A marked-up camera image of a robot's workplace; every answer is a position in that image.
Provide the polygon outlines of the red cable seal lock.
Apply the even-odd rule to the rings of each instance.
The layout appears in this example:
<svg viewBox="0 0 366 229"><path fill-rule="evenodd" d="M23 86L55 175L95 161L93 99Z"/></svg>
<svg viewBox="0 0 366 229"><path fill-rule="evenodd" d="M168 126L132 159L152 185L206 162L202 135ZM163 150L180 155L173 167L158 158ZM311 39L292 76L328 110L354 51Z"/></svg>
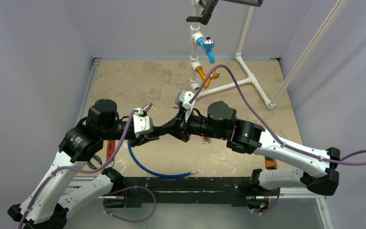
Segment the red cable seal lock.
<svg viewBox="0 0 366 229"><path fill-rule="evenodd" d="M171 108L179 109L179 107L177 107L177 106L171 106ZM201 112L197 108L194 108L193 111L195 111L199 117L204 117L204 115L202 115ZM202 139L203 139L203 142L207 139L211 140L209 137L206 137L206 136L202 136Z"/></svg>

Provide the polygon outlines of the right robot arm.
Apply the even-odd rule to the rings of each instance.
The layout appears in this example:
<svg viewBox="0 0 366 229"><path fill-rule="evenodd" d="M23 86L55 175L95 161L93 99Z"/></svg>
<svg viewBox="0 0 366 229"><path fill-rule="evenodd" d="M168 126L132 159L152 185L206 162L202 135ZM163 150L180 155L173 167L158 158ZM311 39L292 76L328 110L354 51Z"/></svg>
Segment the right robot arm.
<svg viewBox="0 0 366 229"><path fill-rule="evenodd" d="M339 172L332 159L339 159L340 151L331 147L318 150L285 139L275 139L262 126L238 119L236 110L223 101L210 104L207 116L190 115L181 108L169 122L155 128L157 135L169 134L183 142L191 135L206 136L226 141L226 147L241 154L271 157L292 165L293 168L276 172L254 170L248 187L254 194L278 187L306 187L322 196L332 196L339 185Z"/></svg>

